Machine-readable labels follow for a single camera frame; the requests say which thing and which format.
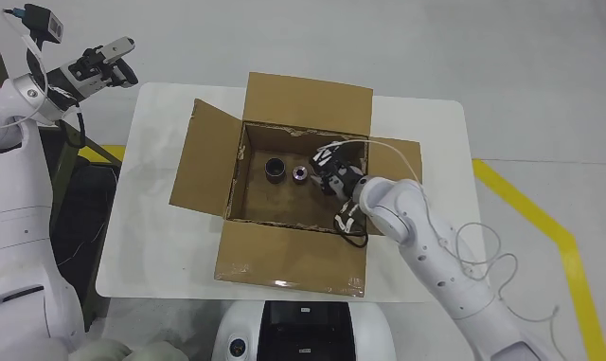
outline yellow line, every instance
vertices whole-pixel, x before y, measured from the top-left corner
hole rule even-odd
[[[120,161],[124,159],[124,151],[126,150],[126,147],[124,145],[103,145],[102,148],[107,152],[111,153],[115,158],[119,159]],[[88,159],[90,162],[109,162],[89,147],[80,149],[78,155],[81,155],[82,157]]]
[[[596,307],[591,297],[589,283],[583,271],[575,236],[530,199],[526,198],[485,162],[474,160],[473,172],[489,189],[556,243],[560,250],[562,267],[568,280],[568,289],[577,313],[587,357],[590,361],[606,360],[604,338],[599,326]]]

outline table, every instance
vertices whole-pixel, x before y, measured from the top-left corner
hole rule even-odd
[[[169,205],[194,99],[241,117],[245,88],[147,83],[136,103],[97,291],[115,298],[435,301],[393,242],[371,236],[363,298],[279,289],[213,278],[223,219]],[[463,107],[455,101],[374,97],[371,135],[420,143],[433,208],[455,227],[479,222]],[[480,228],[464,236],[484,260]]]

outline black cable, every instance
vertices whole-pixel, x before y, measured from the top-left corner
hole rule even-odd
[[[353,245],[357,248],[362,249],[368,244],[368,233],[367,232],[364,231],[364,232],[355,232],[355,233],[344,233],[339,229],[339,226],[337,225],[336,220],[333,222],[333,226],[334,226],[334,229],[339,234],[339,236],[341,236],[343,238],[343,240],[348,242],[350,245]],[[353,240],[351,240],[350,237],[363,237],[364,241],[361,244],[358,244],[358,243],[355,243]]]
[[[74,144],[67,134],[67,127],[65,127],[65,121],[59,120],[59,128],[65,138],[65,142],[72,148],[82,149],[86,146],[86,129],[84,128],[84,117],[82,113],[76,113],[78,117],[78,124],[80,126],[80,144]]]
[[[366,247],[366,245],[368,244],[368,234],[367,233],[363,233],[360,235],[353,235],[353,234],[346,235],[345,233],[339,233],[339,235],[343,238],[343,240],[345,240],[349,244],[351,244],[357,248],[360,248],[360,249]],[[364,237],[364,241],[361,244],[357,244],[353,240],[351,240],[349,238],[349,236],[350,237]]]

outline box flap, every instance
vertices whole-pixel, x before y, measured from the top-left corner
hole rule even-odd
[[[170,204],[223,216],[240,135],[240,120],[196,99]]]
[[[410,166],[423,182],[423,167],[420,158],[420,144],[415,141],[397,140],[395,138],[371,137],[371,140],[384,142],[396,148],[408,159]],[[415,179],[400,157],[391,149],[379,144],[368,146],[368,174],[393,181]]]
[[[250,73],[244,120],[369,135],[372,89]]]
[[[365,268],[338,235],[225,221],[215,280],[363,297]]]

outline open cardboard box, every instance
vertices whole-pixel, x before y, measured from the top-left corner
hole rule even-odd
[[[332,141],[373,138],[371,115],[370,89],[259,73],[250,74],[242,120],[196,99],[170,203],[224,217],[215,280],[364,296],[366,250],[332,226],[341,203],[311,181],[296,185],[290,172],[310,171],[310,157]],[[421,175],[417,142],[373,139],[398,148]],[[344,149],[370,175],[411,177],[385,147]],[[277,185],[265,178],[272,157],[286,164]]]

